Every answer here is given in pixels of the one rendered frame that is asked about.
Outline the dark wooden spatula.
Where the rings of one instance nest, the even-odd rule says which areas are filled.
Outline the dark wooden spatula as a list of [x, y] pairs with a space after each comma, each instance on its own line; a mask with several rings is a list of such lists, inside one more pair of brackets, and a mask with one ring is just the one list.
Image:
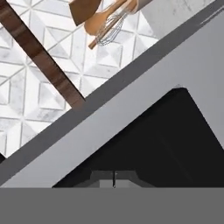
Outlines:
[[97, 11], [102, 0], [72, 0], [69, 3], [69, 9], [73, 21], [80, 25], [91, 18]]

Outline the light wooden spoon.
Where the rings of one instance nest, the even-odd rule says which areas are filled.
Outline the light wooden spoon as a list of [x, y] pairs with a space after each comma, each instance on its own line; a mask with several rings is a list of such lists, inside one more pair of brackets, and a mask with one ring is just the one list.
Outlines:
[[95, 36], [98, 31], [105, 25], [108, 17], [126, 2], [127, 0], [116, 0], [116, 2], [111, 4], [106, 10], [96, 12], [84, 24], [86, 33], [91, 36]]

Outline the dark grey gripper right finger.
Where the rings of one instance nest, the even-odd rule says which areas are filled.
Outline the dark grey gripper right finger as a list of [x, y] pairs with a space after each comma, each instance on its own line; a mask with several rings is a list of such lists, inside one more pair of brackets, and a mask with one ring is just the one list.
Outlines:
[[154, 185], [141, 180], [135, 171], [115, 171], [114, 188], [153, 188]]

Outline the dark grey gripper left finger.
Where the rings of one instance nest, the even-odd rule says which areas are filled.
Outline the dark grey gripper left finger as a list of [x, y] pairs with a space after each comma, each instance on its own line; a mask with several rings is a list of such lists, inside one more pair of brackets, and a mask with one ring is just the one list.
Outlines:
[[76, 188], [112, 188], [113, 172], [112, 171], [93, 171], [90, 178], [75, 186]]

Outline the dark brown wooden shelf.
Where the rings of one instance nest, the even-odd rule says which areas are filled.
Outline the dark brown wooden shelf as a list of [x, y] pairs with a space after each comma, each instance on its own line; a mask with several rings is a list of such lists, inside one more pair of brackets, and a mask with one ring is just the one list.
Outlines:
[[74, 109], [85, 98], [6, 0], [0, 0], [0, 23]]

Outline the grey microwave door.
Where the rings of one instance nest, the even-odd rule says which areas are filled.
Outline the grey microwave door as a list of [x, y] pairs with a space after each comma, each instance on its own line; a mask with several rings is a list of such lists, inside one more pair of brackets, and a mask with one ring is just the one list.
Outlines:
[[93, 170], [154, 186], [224, 186], [224, 7], [193, 17], [0, 164], [0, 187]]

